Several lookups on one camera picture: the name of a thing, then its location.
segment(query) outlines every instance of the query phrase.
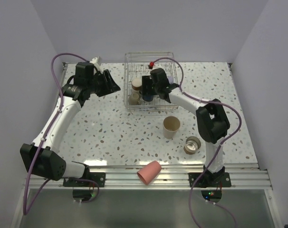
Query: white wall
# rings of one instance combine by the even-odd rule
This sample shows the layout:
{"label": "white wall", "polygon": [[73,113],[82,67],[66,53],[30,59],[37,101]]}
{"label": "white wall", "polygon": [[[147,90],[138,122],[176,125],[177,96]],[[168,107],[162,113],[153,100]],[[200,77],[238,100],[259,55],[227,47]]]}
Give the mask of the white wall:
{"label": "white wall", "polygon": [[57,52],[107,62],[126,52],[173,51],[232,62],[267,0],[31,0]]}
{"label": "white wall", "polygon": [[[26,176],[19,149],[39,133],[55,100],[55,54],[29,0],[0,0],[0,228],[9,227]],[[60,74],[60,62],[56,68]]]}
{"label": "white wall", "polygon": [[255,152],[288,223],[288,0],[269,0],[233,64]]}

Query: cable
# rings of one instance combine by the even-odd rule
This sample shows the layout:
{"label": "cable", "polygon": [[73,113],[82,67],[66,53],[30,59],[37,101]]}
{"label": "cable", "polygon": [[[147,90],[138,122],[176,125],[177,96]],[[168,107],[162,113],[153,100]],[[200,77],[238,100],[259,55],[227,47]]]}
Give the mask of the cable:
{"label": "cable", "polygon": [[81,201],[81,203],[89,203],[89,202],[94,201],[94,200],[97,198],[97,196],[98,196],[99,193],[100,193],[100,187],[99,187],[99,185],[98,185],[95,181],[93,181],[93,180],[86,180],[86,179],[77,179],[77,178],[72,178],[72,179],[75,180],[75,181],[79,181],[79,182],[89,182],[89,183],[92,183],[94,186],[97,186],[96,196],[91,197],[91,198],[90,198],[89,200],[87,200],[87,201]]}
{"label": "cable", "polygon": [[[60,105],[59,105],[59,109],[58,111],[56,112],[56,114],[54,115],[54,117],[52,118],[51,122],[49,123],[48,127],[46,128],[46,131],[44,132],[43,136],[42,136],[42,139],[45,139],[50,128],[52,127],[53,123],[55,122],[56,118],[58,117],[59,113],[61,112],[61,109],[63,107],[63,102],[64,102],[64,96],[63,96],[63,91],[61,90],[61,87],[60,87],[60,84],[58,82],[58,79],[54,73],[54,61],[59,57],[59,56],[64,56],[64,55],[69,55],[69,56],[75,56],[75,57],[78,57],[86,62],[88,62],[88,60],[86,60],[85,58],[81,57],[81,56],[78,56],[76,54],[72,54],[72,53],[61,53],[61,54],[58,54],[56,56],[53,57],[52,61],[51,61],[51,73],[52,73],[52,76],[53,76],[53,79],[58,87],[58,90],[59,90],[59,96],[60,96]],[[41,187],[39,188],[39,190],[37,191],[36,195],[33,197],[30,205],[27,207],[27,200],[28,200],[28,190],[29,190],[29,183],[30,183],[30,177],[31,177],[31,174],[32,174],[32,171],[33,171],[33,167],[34,167],[34,164],[35,164],[35,161],[38,157],[38,154],[41,150],[41,147],[43,146],[44,144],[44,141],[40,141],[39,145],[38,145],[38,148],[35,152],[35,155],[32,159],[32,162],[31,162],[31,165],[29,167],[29,171],[28,171],[28,174],[27,174],[27,178],[26,178],[26,184],[25,184],[25,191],[24,191],[24,198],[23,198],[23,214],[24,215],[27,215],[36,199],[36,197],[38,196],[38,194],[40,193],[40,191],[43,189],[43,187],[47,184],[47,182],[50,180],[46,180],[42,185]]]}
{"label": "cable", "polygon": [[[188,207],[189,207],[189,210],[190,210],[190,213],[191,213],[191,216],[192,216],[193,221],[196,223],[196,225],[197,225],[199,228],[202,228],[202,226],[199,224],[199,222],[197,221],[197,219],[196,219],[196,217],[194,216],[193,211],[192,211],[192,191],[193,191],[193,188],[194,188],[194,186],[196,185],[196,183],[200,180],[200,178],[204,175],[204,173],[208,170],[208,168],[210,167],[210,165],[212,164],[212,162],[216,159],[216,157],[217,157],[217,155],[218,155],[218,153],[219,153],[219,151],[220,151],[220,148],[221,148],[222,145],[225,143],[225,141],[227,141],[229,138],[231,138],[232,136],[234,136],[234,135],[240,130],[241,124],[242,124],[242,119],[241,119],[241,116],[240,116],[240,114],[238,113],[238,111],[237,111],[235,108],[233,108],[232,106],[228,105],[228,104],[225,104],[225,103],[222,103],[222,102],[209,101],[209,100],[205,100],[205,99],[201,99],[201,98],[199,99],[199,98],[197,98],[197,97],[191,96],[191,95],[187,94],[186,92],[184,92],[184,91],[182,90],[182,83],[183,83],[183,80],[184,80],[184,71],[183,71],[183,68],[182,68],[181,64],[180,64],[177,60],[174,60],[173,58],[169,58],[169,57],[161,57],[161,58],[156,59],[154,62],[151,62],[151,63],[149,64],[149,67],[153,67],[153,66],[154,66],[154,63],[157,62],[157,61],[159,61],[159,60],[161,60],[161,59],[168,59],[168,60],[170,60],[170,61],[173,61],[173,62],[176,63],[176,64],[179,66],[179,68],[181,69],[182,78],[181,78],[181,81],[180,81],[179,88],[180,88],[180,91],[181,91],[185,96],[187,96],[188,98],[190,98],[190,99],[192,99],[192,100],[195,100],[195,101],[197,101],[197,102],[200,102],[200,103],[225,106],[225,107],[231,109],[231,110],[238,116],[238,119],[239,119],[239,125],[238,125],[237,129],[236,129],[232,134],[230,134],[229,136],[227,136],[226,138],[224,138],[224,139],[220,142],[220,144],[219,144],[219,146],[218,146],[218,148],[217,148],[217,150],[216,150],[213,158],[211,159],[210,163],[205,167],[205,169],[203,170],[203,172],[197,177],[197,179],[196,179],[196,180],[194,181],[194,183],[192,184],[192,187],[191,187],[191,190],[190,190],[190,194],[189,194],[189,199],[188,199]],[[236,227],[238,226],[238,224],[237,224],[237,221],[236,221],[235,216],[234,216],[231,212],[229,212],[229,210],[226,209],[224,206],[221,206],[221,205],[218,205],[218,204],[216,204],[216,205],[217,205],[218,207],[224,209],[225,211],[227,211],[227,212],[232,216],[232,218],[233,218],[233,220],[234,220],[234,223],[235,223],[235,228],[236,228]]]}
{"label": "cable", "polygon": [[68,80],[67,80],[67,84],[70,84],[70,82],[71,82],[71,80],[74,78],[74,75],[73,76],[71,76],[70,78],[68,78]]}

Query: red cap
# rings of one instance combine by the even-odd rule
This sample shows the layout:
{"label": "red cap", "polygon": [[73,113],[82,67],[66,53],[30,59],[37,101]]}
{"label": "red cap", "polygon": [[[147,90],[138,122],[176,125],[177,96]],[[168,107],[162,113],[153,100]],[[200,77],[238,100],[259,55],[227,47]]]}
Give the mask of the red cap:
{"label": "red cap", "polygon": [[148,65],[148,68],[152,70],[153,67],[154,67],[154,62],[150,62]]}

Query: metal wire rack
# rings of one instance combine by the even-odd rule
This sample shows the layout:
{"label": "metal wire rack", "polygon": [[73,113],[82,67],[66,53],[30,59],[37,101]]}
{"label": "metal wire rack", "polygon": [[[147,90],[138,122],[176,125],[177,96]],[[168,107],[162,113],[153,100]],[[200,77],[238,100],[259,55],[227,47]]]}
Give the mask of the metal wire rack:
{"label": "metal wire rack", "polygon": [[[160,57],[173,57],[173,52],[130,52],[125,54],[125,70],[124,70],[124,104],[130,112],[172,112],[177,108],[175,104],[170,104],[165,100],[155,95],[150,102],[140,98],[139,105],[131,105],[128,102],[128,97],[132,94],[131,81],[134,78],[150,75],[148,64]],[[170,60],[160,60],[155,65],[155,68],[164,69],[167,76],[173,78],[174,83],[178,83],[177,72],[173,62]]]}

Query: speckled table surface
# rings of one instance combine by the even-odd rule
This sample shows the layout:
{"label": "speckled table surface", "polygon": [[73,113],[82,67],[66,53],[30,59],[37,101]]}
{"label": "speckled table surface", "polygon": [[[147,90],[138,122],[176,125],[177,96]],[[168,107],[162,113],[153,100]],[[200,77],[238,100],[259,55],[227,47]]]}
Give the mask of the speckled table surface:
{"label": "speckled table surface", "polygon": [[[256,155],[244,121],[237,93],[227,63],[181,63],[185,72],[184,90],[194,95],[214,99],[235,107],[242,116],[240,132],[229,139],[223,148],[225,163],[257,163]],[[157,160],[160,164],[203,164],[205,145],[194,155],[183,147],[189,136],[200,138],[197,121],[179,107],[168,114],[131,114],[123,103],[124,64],[102,64],[110,70],[121,91],[98,98],[92,95],[72,120],[60,146],[59,155],[66,161],[88,165],[143,165]],[[74,75],[75,64],[69,64],[63,84]],[[181,73],[177,69],[178,80]],[[229,133],[238,125],[233,112],[226,110],[231,123]],[[174,115],[181,121],[176,136],[165,139],[163,119]]]}

